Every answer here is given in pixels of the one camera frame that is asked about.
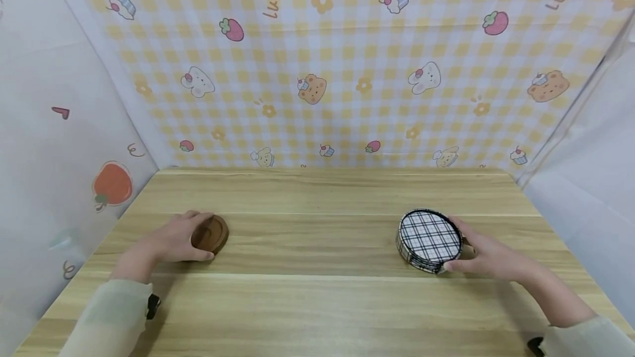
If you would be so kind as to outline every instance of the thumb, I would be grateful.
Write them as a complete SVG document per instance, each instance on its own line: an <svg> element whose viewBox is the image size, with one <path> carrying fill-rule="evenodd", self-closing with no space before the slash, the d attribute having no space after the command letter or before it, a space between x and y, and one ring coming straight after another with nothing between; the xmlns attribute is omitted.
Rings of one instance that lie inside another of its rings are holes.
<svg viewBox="0 0 635 357"><path fill-rule="evenodd" d="M446 262L443 264L443 268L453 273L476 273L477 271L476 264L472 259L467 261L457 259Z"/></svg>
<svg viewBox="0 0 635 357"><path fill-rule="evenodd" d="M192 248L191 253L193 261L211 261L214 259L213 252Z"/></svg>

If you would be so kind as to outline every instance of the right hand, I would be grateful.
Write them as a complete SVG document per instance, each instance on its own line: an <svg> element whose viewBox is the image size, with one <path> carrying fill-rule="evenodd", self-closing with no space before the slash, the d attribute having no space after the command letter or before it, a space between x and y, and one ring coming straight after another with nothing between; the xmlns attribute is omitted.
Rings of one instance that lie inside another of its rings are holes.
<svg viewBox="0 0 635 357"><path fill-rule="evenodd" d="M450 217L450 220L475 248L477 256L470 260L446 262L444 265L446 270L456 273L484 274L510 282L522 282L535 270L536 266L540 265L500 241L473 230L461 219Z"/></svg>

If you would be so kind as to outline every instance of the table surface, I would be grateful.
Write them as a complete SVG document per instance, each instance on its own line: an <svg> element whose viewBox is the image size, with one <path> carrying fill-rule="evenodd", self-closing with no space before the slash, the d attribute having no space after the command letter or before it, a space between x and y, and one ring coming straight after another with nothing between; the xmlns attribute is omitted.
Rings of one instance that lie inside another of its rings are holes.
<svg viewBox="0 0 635 357"><path fill-rule="evenodd" d="M221 215L212 264L164 264L138 356L527 356L547 325L519 286L409 266L412 208L455 214L550 266L632 330L513 180L491 169L167 169L158 172L17 356L54 356L134 240L189 209Z"/></svg>

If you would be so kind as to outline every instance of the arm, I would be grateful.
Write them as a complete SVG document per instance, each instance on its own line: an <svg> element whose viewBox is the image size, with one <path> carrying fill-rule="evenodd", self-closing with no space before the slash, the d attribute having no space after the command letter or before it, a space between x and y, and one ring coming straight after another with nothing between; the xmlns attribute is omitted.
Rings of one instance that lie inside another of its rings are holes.
<svg viewBox="0 0 635 357"><path fill-rule="evenodd" d="M477 251L476 258L451 261L449 271L478 273L517 282L533 297L552 325L541 348L548 356L634 356L635 344L610 320L597 315L564 281L546 266L481 235L459 218L457 228Z"/></svg>
<svg viewBox="0 0 635 357"><path fill-rule="evenodd" d="M447 270L485 274L519 283L538 302L549 323L555 327L572 327L597 315L546 266L492 237L481 235L459 218L452 218L452 221L478 255L469 261L447 262Z"/></svg>
<svg viewBox="0 0 635 357"><path fill-rule="evenodd" d="M190 241L196 227L211 216L198 211L175 215L121 254L109 281L88 302L60 356L129 356L146 327L150 275L155 266L213 259L212 253L192 247Z"/></svg>

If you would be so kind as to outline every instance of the round coaster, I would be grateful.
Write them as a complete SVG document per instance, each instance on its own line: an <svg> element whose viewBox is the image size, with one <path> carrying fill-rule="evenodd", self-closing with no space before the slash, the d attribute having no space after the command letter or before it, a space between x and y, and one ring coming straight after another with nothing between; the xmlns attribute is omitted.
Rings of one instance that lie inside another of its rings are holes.
<svg viewBox="0 0 635 357"><path fill-rule="evenodd" d="M229 237L229 228L224 219L218 215L200 224L192 234L192 246L217 255L225 247Z"/></svg>
<svg viewBox="0 0 635 357"><path fill-rule="evenodd" d="M401 218L396 243L410 265L439 274L444 271L444 263L460 256L463 237L445 215L421 208Z"/></svg>

